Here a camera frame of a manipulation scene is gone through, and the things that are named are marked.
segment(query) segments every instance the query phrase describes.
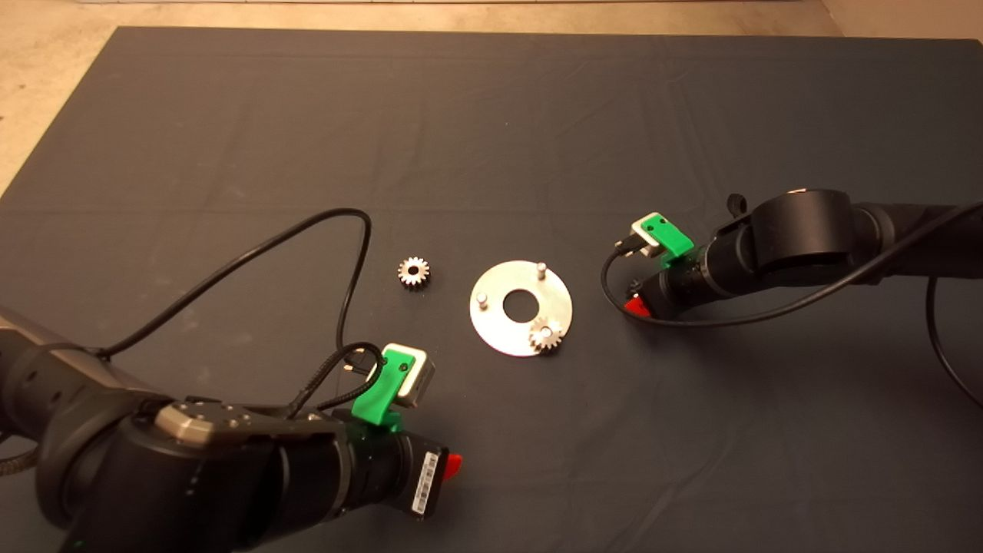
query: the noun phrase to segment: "small spur gear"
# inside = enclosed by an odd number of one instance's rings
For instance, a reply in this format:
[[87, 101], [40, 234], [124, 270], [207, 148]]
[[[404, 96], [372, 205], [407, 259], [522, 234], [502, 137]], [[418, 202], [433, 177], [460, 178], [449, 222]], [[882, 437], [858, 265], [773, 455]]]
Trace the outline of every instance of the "small spur gear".
[[561, 332], [560, 323], [540, 317], [529, 326], [529, 344], [539, 353], [551, 351], [563, 340]]
[[430, 278], [430, 264], [423, 258], [407, 258], [399, 264], [397, 275], [399, 281], [407, 288], [425, 286]]

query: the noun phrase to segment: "circular metal plate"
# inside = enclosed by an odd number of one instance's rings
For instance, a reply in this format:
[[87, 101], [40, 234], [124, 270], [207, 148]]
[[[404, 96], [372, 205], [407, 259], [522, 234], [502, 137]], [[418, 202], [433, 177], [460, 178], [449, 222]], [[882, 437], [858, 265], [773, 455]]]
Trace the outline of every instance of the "circular metal plate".
[[[505, 296], [515, 290], [525, 290], [540, 304], [533, 317], [548, 317], [560, 323], [560, 335], [566, 336], [573, 321], [573, 301], [566, 284], [549, 268], [540, 279], [538, 264], [531, 261], [506, 261], [485, 271], [471, 290], [471, 323], [478, 336], [491, 347], [517, 357], [536, 355], [529, 343], [530, 322], [516, 323], [505, 314]], [[480, 299], [485, 300], [482, 307]]]

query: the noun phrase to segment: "dark gray tablecloth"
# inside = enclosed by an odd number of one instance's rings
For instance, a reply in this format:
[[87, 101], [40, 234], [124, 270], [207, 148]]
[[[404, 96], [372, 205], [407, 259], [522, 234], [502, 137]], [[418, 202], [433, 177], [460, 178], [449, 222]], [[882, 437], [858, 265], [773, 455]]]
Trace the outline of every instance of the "dark gray tablecloth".
[[[429, 522], [369, 508], [261, 551], [979, 551], [983, 413], [932, 355], [924, 282], [683, 333], [624, 320], [597, 272], [639, 215], [705, 240], [735, 191], [978, 199], [981, 99], [975, 41], [120, 29], [0, 202], [0, 303], [105, 344], [296, 219], [364, 208], [348, 337], [431, 353], [407, 427], [464, 469]], [[174, 395], [290, 399], [332, 350], [358, 232], [309, 232], [118, 363]], [[396, 280], [409, 255], [424, 293]], [[509, 259], [571, 291], [557, 356], [471, 327], [474, 281]], [[981, 305], [943, 283], [977, 390]], [[0, 480], [4, 551], [59, 541], [30, 487]]]

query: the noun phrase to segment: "black cylindrical housing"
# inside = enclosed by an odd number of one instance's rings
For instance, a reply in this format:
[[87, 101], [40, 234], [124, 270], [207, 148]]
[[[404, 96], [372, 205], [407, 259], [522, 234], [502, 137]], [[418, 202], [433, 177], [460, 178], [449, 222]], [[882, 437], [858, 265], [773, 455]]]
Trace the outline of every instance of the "black cylindrical housing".
[[[954, 209], [913, 204], [857, 204], [856, 208], [877, 221], [879, 251]], [[967, 215], [916, 242], [882, 275], [983, 278], [983, 213]]]
[[789, 192], [751, 214], [758, 271], [845, 261], [853, 248], [850, 198], [837, 190]]
[[227, 553], [272, 452], [269, 439], [180, 445], [149, 417], [126, 419], [62, 551]]

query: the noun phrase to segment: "barcode label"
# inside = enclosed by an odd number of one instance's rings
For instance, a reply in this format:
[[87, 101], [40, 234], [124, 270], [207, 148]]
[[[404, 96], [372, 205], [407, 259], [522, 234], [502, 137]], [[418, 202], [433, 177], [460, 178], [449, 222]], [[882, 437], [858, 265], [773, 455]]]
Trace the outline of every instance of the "barcode label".
[[420, 480], [417, 482], [417, 495], [413, 497], [413, 512], [418, 515], [427, 511], [427, 500], [430, 499], [430, 489], [431, 485], [434, 484], [438, 459], [440, 459], [440, 455], [430, 452], [427, 452], [424, 457], [424, 467], [420, 471]]

